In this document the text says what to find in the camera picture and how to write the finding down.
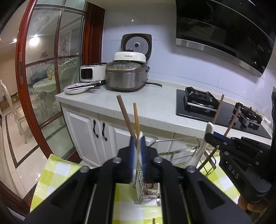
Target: screw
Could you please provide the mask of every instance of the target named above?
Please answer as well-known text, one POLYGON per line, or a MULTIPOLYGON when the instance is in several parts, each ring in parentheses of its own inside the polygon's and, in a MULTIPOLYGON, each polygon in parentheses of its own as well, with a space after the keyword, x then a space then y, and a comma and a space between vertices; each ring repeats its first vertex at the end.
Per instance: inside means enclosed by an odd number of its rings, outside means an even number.
POLYGON ((157 156, 157 157, 155 157, 154 159, 153 159, 153 161, 155 162, 155 163, 162 163, 162 158, 161 157, 159 157, 159 156, 157 156))
POLYGON ((113 162, 114 162, 114 163, 120 163, 120 162, 122 162, 122 159, 121 159, 120 157, 115 157, 115 158, 113 159, 113 162))
POLYGON ((82 168, 80 168, 80 172, 85 174, 89 171, 89 167, 88 166, 83 166, 82 168))
POLYGON ((197 169, 194 166, 187 166, 186 167, 187 172, 194 173, 197 169))

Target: black range hood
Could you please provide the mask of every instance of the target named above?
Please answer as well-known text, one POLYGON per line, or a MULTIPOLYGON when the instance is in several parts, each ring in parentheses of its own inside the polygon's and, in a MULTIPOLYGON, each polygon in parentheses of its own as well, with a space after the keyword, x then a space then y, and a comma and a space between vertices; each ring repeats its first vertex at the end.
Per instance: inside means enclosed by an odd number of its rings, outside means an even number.
POLYGON ((250 0, 176 0, 176 44, 261 77, 275 42, 273 23, 250 0))

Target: glass panel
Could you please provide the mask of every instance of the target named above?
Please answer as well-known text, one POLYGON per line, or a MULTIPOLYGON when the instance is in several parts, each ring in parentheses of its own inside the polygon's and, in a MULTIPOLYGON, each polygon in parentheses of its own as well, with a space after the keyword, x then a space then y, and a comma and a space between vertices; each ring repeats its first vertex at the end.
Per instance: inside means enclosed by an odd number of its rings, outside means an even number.
POLYGON ((56 156, 63 157, 73 147, 63 116, 41 129, 41 131, 56 156))
POLYGON ((26 68, 30 99, 38 124, 57 113, 54 110, 57 94, 54 60, 26 68))
POLYGON ((84 10, 85 1, 84 0, 67 0, 65 6, 74 9, 84 10))
POLYGON ((33 11, 27 34, 26 64, 54 57, 59 14, 60 9, 33 11))
POLYGON ((37 4, 62 5, 63 0, 38 0, 37 4))
POLYGON ((82 15, 63 12, 59 31, 59 56, 77 55, 80 53, 82 15))
POLYGON ((61 92, 66 86, 79 82, 79 60, 79 57, 58 59, 61 92))

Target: yellow and white checkered tablecloth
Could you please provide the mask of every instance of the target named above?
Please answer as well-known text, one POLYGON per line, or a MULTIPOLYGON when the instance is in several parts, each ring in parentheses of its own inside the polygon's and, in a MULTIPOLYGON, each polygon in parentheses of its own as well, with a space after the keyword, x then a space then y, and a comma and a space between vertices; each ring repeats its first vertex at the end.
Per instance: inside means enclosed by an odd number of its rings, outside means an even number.
MULTIPOLYGON (((239 192, 218 166, 219 157, 216 157, 216 160, 217 168, 208 176, 208 179, 237 203, 239 192)), ((50 155, 36 186, 30 211, 35 209, 80 167, 82 167, 82 165, 65 161, 55 155, 50 155)), ((116 184, 113 224, 152 224, 153 218, 155 218, 156 224, 162 223, 161 207, 135 205, 134 200, 136 199, 136 190, 131 185, 116 184)))

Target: countertop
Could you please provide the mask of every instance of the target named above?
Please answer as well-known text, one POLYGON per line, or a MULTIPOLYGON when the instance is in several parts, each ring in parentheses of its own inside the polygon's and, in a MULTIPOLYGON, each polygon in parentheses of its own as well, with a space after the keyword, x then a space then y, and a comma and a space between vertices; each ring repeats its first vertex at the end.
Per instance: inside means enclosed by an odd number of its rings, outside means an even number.
MULTIPOLYGON (((62 92, 55 97, 61 103, 124 120, 116 98, 116 95, 120 94, 131 122, 134 122, 133 103, 135 102, 141 125, 202 138, 206 122, 176 115, 176 89, 184 90, 186 86, 160 81, 158 83, 163 84, 163 87, 146 85, 136 92, 125 93, 109 91, 105 86, 101 86, 76 95, 62 92)), ((272 136, 269 127, 265 124, 262 125, 272 136)), ((219 125, 214 127, 215 131, 220 134, 224 134, 227 129, 219 125)), ((231 129, 227 136, 238 138, 244 136, 271 145, 271 139, 234 129, 231 129)))

